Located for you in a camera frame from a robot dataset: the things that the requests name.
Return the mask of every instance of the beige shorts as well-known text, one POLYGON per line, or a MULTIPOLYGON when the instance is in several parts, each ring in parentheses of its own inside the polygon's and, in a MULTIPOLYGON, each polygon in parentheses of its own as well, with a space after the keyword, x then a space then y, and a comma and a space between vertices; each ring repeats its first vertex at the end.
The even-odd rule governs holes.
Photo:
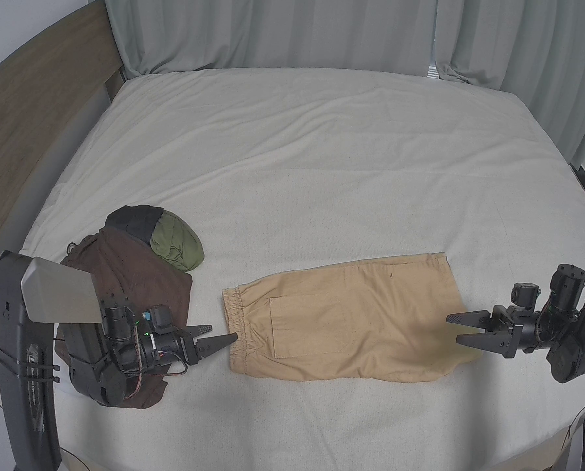
POLYGON ((443 253, 283 272, 223 299, 231 368, 252 377, 433 381, 481 355, 445 322, 466 309, 443 253))

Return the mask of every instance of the clothing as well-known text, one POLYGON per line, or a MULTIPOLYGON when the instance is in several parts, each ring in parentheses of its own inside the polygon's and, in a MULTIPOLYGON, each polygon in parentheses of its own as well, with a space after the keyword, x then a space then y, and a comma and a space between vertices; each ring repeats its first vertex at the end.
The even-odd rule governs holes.
MULTIPOLYGON (((172 312, 174 326, 182 328, 186 325, 192 276, 171 267, 147 244, 123 231, 104 227, 97 234, 88 235, 61 263, 92 273, 99 298, 124 293, 136 313, 164 304, 172 312)), ((55 350, 69 362, 63 342, 57 342, 55 350)), ((123 406, 148 408, 161 399, 166 385, 162 377, 144 375, 138 394, 125 401, 123 406)), ((135 379, 131 379, 127 382, 127 393, 134 388, 135 379)))
POLYGON ((108 214, 106 227, 115 227, 150 245, 150 237, 163 214, 163 208, 155 206, 123 206, 108 214))
POLYGON ((481 355, 445 322, 466 309, 442 253, 274 274, 223 299, 231 368, 253 377, 433 381, 481 355))
POLYGON ((164 210, 150 238, 150 247, 180 271, 191 271, 203 262, 201 240, 188 224, 174 213, 164 210))

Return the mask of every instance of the mattress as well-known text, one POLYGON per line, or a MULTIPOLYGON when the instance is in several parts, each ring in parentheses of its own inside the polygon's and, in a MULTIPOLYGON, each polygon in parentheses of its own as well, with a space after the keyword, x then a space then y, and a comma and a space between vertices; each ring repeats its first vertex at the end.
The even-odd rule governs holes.
MULTIPOLYGON (((151 204, 201 238, 188 324, 226 332, 221 290, 274 272, 444 251, 469 310, 585 268, 585 193, 512 94, 379 72, 235 69, 127 82, 22 252, 60 261, 116 208, 151 204)), ((485 354, 435 382, 288 382, 228 351, 147 410, 56 391, 62 446, 111 470, 479 470, 585 405, 545 351, 485 354)))

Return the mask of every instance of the back pocket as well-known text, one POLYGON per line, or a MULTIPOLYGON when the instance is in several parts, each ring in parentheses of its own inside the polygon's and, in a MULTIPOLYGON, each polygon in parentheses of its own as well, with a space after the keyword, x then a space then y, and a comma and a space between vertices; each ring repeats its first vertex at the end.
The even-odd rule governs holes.
POLYGON ((280 296, 268 302, 276 359, 340 352, 351 340, 333 295, 280 296))

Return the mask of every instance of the curtain fold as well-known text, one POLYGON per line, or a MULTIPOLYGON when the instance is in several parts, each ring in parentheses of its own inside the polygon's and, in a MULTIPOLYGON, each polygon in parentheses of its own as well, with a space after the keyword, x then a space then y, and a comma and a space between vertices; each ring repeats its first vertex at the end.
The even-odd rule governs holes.
POLYGON ((512 92, 565 159, 585 154, 585 0, 438 0, 444 80, 512 92))
POLYGON ((199 68, 427 74, 436 0, 105 0, 128 78, 199 68))

